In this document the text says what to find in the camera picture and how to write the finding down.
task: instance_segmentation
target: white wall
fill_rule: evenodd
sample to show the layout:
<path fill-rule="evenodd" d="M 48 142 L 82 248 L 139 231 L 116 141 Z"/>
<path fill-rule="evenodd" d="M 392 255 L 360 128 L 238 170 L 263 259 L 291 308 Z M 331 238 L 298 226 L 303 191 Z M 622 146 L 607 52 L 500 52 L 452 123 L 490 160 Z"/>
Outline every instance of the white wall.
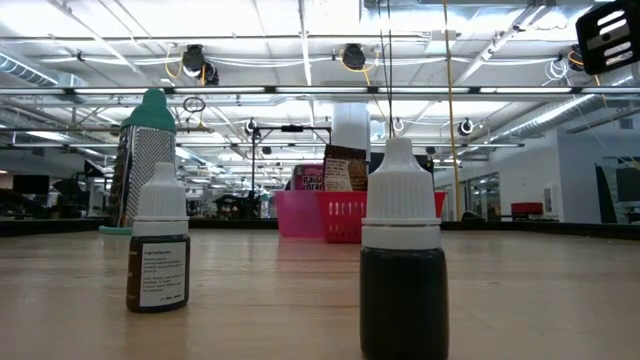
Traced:
<path fill-rule="evenodd" d="M 511 203 L 543 203 L 544 189 L 555 185 L 558 191 L 557 216 L 563 221 L 562 198 L 559 196 L 561 182 L 557 132 L 551 130 L 545 133 L 543 138 L 523 142 L 524 148 L 496 150 L 486 163 L 463 163 L 459 181 L 499 173 L 502 215 L 511 214 Z M 435 181 L 436 186 L 452 184 L 453 171 L 437 173 Z"/>
<path fill-rule="evenodd" d="M 609 109 L 597 111 L 584 120 L 580 118 L 571 121 L 558 129 L 562 199 L 567 222 L 601 222 L 596 164 L 603 165 L 607 157 L 640 157 L 639 116 L 634 117 L 633 130 L 620 130 L 616 122 L 596 127 L 592 131 L 566 134 L 567 129 L 612 113 L 614 111 Z"/>

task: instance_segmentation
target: dark liquid bottle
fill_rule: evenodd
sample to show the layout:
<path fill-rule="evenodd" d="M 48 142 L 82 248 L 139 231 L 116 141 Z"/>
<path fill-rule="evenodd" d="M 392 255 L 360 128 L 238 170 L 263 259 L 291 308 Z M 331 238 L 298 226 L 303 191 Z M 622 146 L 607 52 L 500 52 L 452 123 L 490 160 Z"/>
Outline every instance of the dark liquid bottle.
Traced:
<path fill-rule="evenodd" d="M 127 308 L 148 313 L 187 305 L 190 248 L 187 235 L 133 236 L 129 243 Z"/>
<path fill-rule="evenodd" d="M 369 176 L 360 251 L 360 347 L 369 360 L 449 357 L 447 262 L 433 178 L 411 140 L 387 140 Z"/>
<path fill-rule="evenodd" d="M 444 360 L 449 352 L 442 249 L 360 252 L 360 346 L 369 360 Z"/>

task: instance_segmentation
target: ceiling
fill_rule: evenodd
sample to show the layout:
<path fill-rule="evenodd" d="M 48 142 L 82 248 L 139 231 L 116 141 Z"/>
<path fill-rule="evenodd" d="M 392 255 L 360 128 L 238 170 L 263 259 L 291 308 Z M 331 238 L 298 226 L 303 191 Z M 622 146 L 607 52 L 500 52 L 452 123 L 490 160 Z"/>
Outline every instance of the ceiling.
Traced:
<path fill-rule="evenodd" d="M 172 78 L 165 67 L 171 73 L 177 73 L 180 54 L 186 45 L 202 44 L 206 56 L 219 72 L 221 86 L 366 86 L 362 72 L 347 71 L 339 60 L 333 59 L 334 55 L 339 58 L 345 44 L 358 43 L 367 56 L 366 66 L 371 67 L 370 83 L 384 86 L 380 29 L 386 32 L 390 28 L 393 40 L 389 46 L 388 34 L 385 34 L 384 63 L 392 64 L 392 84 L 447 86 L 442 6 L 428 0 L 390 0 L 389 20 L 384 1 L 381 21 L 375 7 L 364 6 L 371 3 L 375 4 L 375 1 L 155 0 L 150 3 L 146 0 L 75 0 L 65 2 L 67 11 L 72 14 L 69 16 L 65 14 L 65 5 L 55 0 L 3 0 L 0 3 L 0 54 L 13 54 L 45 74 L 73 74 L 90 87 L 199 86 L 198 79 L 184 73 Z M 559 0 L 561 6 L 533 11 L 532 17 L 527 19 L 532 22 L 514 34 L 510 34 L 509 29 L 519 15 L 528 11 L 525 1 L 487 0 L 483 4 L 467 5 L 468 1 L 451 0 L 449 3 L 448 34 L 453 58 L 452 78 L 457 80 L 456 85 L 538 87 L 565 85 L 567 81 L 578 85 L 591 81 L 581 73 L 567 70 L 566 60 L 557 65 L 561 70 L 556 68 L 555 75 L 550 73 L 550 67 L 553 59 L 559 54 L 566 55 L 570 46 L 577 42 L 575 20 L 593 5 L 593 1 Z M 544 16 L 535 18 L 535 14 Z M 305 38 L 301 36 L 303 28 Z M 501 40 L 503 36 L 508 37 L 506 41 Z M 489 49 L 489 55 L 485 54 L 484 61 L 469 71 L 476 57 L 485 53 L 491 44 L 495 47 Z M 27 86 L 33 85 L 14 75 L 0 73 L 0 87 Z M 49 115 L 49 121 L 29 122 L 33 118 L 26 119 L 33 126 L 49 127 L 70 126 L 72 108 L 76 108 L 76 117 L 84 120 L 82 126 L 117 125 L 129 116 L 132 107 L 114 104 L 130 101 L 135 105 L 140 101 L 139 96 L 105 95 L 87 96 L 82 104 L 61 102 L 52 96 L 5 99 L 13 105 L 35 108 Z M 207 100 L 209 107 L 202 112 L 201 118 L 192 117 L 187 124 L 187 113 L 179 117 L 183 126 L 193 127 L 202 121 L 211 132 L 180 133 L 178 141 L 243 141 L 242 129 L 251 118 L 261 125 L 310 124 L 313 113 L 316 125 L 330 126 L 333 103 L 345 100 L 339 96 L 302 99 L 272 95 L 218 96 L 215 99 Z M 388 116 L 389 103 L 386 97 L 377 100 L 378 104 L 372 98 L 358 101 L 367 102 L 371 117 L 382 121 Z M 542 98 L 525 101 L 500 97 L 454 98 L 453 118 L 454 121 L 472 119 L 483 125 L 477 131 L 488 133 L 543 101 Z M 176 104 L 175 110 L 180 114 L 182 106 Z M 449 104 L 446 101 L 394 100 L 393 116 L 405 122 L 402 136 L 416 141 L 449 142 Z M 25 125 L 25 122 L 18 124 L 17 120 L 12 123 L 7 117 L 0 117 L 4 126 Z M 104 132 L 90 135 L 88 140 L 95 142 L 117 141 Z M 313 142 L 314 138 L 317 136 L 310 132 L 296 135 L 274 132 L 269 140 Z M 21 139 L 43 141 L 28 134 L 22 134 Z M 274 149 L 269 157 L 319 158 L 322 147 L 319 140 L 316 141 L 318 148 Z M 242 160 L 237 152 L 229 149 L 187 150 L 216 165 L 233 165 L 233 161 Z M 100 153 L 112 155 L 115 152 L 104 149 Z"/>

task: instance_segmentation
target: fluorescent light fixture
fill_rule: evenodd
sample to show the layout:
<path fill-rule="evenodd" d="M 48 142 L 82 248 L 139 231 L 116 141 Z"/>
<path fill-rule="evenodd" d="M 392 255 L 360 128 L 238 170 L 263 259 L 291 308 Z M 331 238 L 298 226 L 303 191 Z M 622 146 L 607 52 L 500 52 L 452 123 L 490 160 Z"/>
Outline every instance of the fluorescent light fixture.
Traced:
<path fill-rule="evenodd" d="M 0 89 L 0 95 L 64 95 L 63 89 L 51 88 L 27 88 L 27 89 Z"/>
<path fill-rule="evenodd" d="M 626 83 L 627 81 L 631 81 L 631 80 L 633 80 L 633 76 L 627 76 L 626 78 L 624 78 L 624 79 L 622 79 L 620 81 L 616 81 L 611 85 L 618 86 L 618 85 L 622 85 L 622 84 Z"/>
<path fill-rule="evenodd" d="M 263 87 L 179 87 L 176 94 L 261 94 Z"/>
<path fill-rule="evenodd" d="M 101 154 L 101 153 L 99 153 L 97 151 L 93 151 L 91 149 L 78 148 L 78 150 L 81 150 L 85 154 L 89 154 L 89 155 L 93 155 L 93 156 L 104 156 L 104 154 Z"/>
<path fill-rule="evenodd" d="M 160 81 L 166 82 L 167 84 L 169 84 L 171 86 L 176 86 L 176 84 L 173 81 L 171 81 L 171 79 L 162 78 L 162 79 L 160 79 Z"/>
<path fill-rule="evenodd" d="M 188 151 L 181 147 L 176 147 L 176 156 L 181 157 L 185 160 L 189 160 L 191 158 L 191 154 Z"/>
<path fill-rule="evenodd" d="M 495 94 L 567 94 L 570 87 L 483 87 L 481 93 Z"/>
<path fill-rule="evenodd" d="M 53 140 L 53 141 L 69 141 L 69 138 L 67 136 L 58 134 L 58 133 L 54 133 L 54 132 L 47 132 L 47 131 L 29 131 L 27 132 L 27 134 L 31 135 L 31 136 L 37 136 L 43 139 L 47 139 L 47 140 Z"/>
<path fill-rule="evenodd" d="M 11 144 L 13 147 L 26 147 L 26 148 L 35 148 L 35 147 L 43 147 L 43 148 L 60 148 L 63 144 L 58 143 L 21 143 L 21 144 Z"/>
<path fill-rule="evenodd" d="M 78 88 L 78 95 L 144 94 L 148 88 Z"/>
<path fill-rule="evenodd" d="M 277 93 L 318 94 L 318 93 L 366 93 L 366 87 L 323 87 L 323 86 L 278 86 Z"/>
<path fill-rule="evenodd" d="M 380 88 L 380 90 L 389 91 L 388 88 Z M 467 93 L 468 87 L 453 87 L 453 93 Z M 445 87 L 394 87 L 394 93 L 427 93 L 427 94 L 448 94 L 449 88 Z"/>
<path fill-rule="evenodd" d="M 474 144 L 474 148 L 508 148 L 508 147 L 524 147 L 524 144 Z"/>
<path fill-rule="evenodd" d="M 213 147 L 213 148 L 221 148 L 221 147 L 230 147 L 230 143 L 183 143 L 178 142 L 177 145 L 181 147 Z"/>
<path fill-rule="evenodd" d="M 638 94 L 640 88 L 633 87 L 587 87 L 582 89 L 583 94 Z"/>
<path fill-rule="evenodd" d="M 69 144 L 69 147 L 77 148 L 115 148 L 118 144 Z"/>
<path fill-rule="evenodd" d="M 256 179 L 271 179 L 271 178 L 277 178 L 279 176 L 277 175 L 267 175 L 265 176 L 264 174 L 260 174 L 260 173 L 256 173 L 255 174 Z M 218 179 L 237 179 L 237 178 L 246 178 L 247 180 L 251 180 L 251 174 L 222 174 L 222 175 L 218 175 L 217 176 Z"/>

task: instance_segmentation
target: ceiling light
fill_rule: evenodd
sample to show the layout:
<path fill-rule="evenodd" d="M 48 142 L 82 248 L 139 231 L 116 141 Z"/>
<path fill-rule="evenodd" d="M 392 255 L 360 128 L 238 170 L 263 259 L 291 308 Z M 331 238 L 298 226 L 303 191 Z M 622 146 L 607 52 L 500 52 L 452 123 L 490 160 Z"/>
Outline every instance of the ceiling light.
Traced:
<path fill-rule="evenodd" d="M 261 94 L 263 87 L 179 87 L 176 94 Z"/>
<path fill-rule="evenodd" d="M 185 160 L 189 160 L 191 158 L 191 154 L 188 151 L 181 147 L 176 147 L 176 156 L 181 157 Z"/>
<path fill-rule="evenodd" d="M 64 95 L 63 89 L 0 89 L 0 95 Z"/>
<path fill-rule="evenodd" d="M 483 87 L 480 92 L 484 94 L 566 94 L 571 90 L 570 87 Z"/>
<path fill-rule="evenodd" d="M 160 79 L 160 81 L 162 81 L 162 82 L 166 82 L 166 83 L 168 83 L 168 84 L 169 84 L 169 85 L 171 85 L 171 86 L 176 86 L 176 84 L 175 84 L 173 81 L 171 81 L 171 79 L 162 78 L 162 79 Z"/>
<path fill-rule="evenodd" d="M 47 140 L 53 140 L 53 141 L 69 141 L 70 140 L 70 138 L 65 135 L 60 135 L 58 133 L 47 132 L 47 131 L 29 131 L 27 132 L 27 134 L 32 136 L 37 136 Z"/>
<path fill-rule="evenodd" d="M 63 147 L 63 144 L 58 144 L 58 143 L 23 143 L 23 144 L 11 144 L 11 146 L 13 147 L 20 147 L 20 148 L 59 148 L 59 147 Z"/>
<path fill-rule="evenodd" d="M 104 156 L 104 154 L 101 154 L 97 151 L 93 151 L 91 149 L 85 149 L 85 148 L 78 148 L 78 150 L 81 150 L 82 152 L 84 152 L 85 154 L 89 154 L 89 155 L 94 155 L 94 156 Z"/>
<path fill-rule="evenodd" d="M 75 89 L 78 95 L 100 95 L 100 94 L 144 94 L 148 88 L 79 88 Z"/>
<path fill-rule="evenodd" d="M 318 94 L 318 93 L 366 93 L 366 87 L 321 87 L 321 86 L 279 86 L 277 93 L 282 94 Z"/>
<path fill-rule="evenodd" d="M 445 87 L 394 87 L 394 93 L 428 93 L 428 94 L 448 94 L 449 88 Z M 466 93 L 469 92 L 468 87 L 453 87 L 451 92 Z"/>
<path fill-rule="evenodd" d="M 69 144 L 69 147 L 77 147 L 77 148 L 115 148 L 118 147 L 118 144 Z"/>
<path fill-rule="evenodd" d="M 638 94 L 640 88 L 631 87 L 587 87 L 582 89 L 584 94 Z"/>
<path fill-rule="evenodd" d="M 509 148 L 524 147 L 524 144 L 474 144 L 475 148 Z"/>

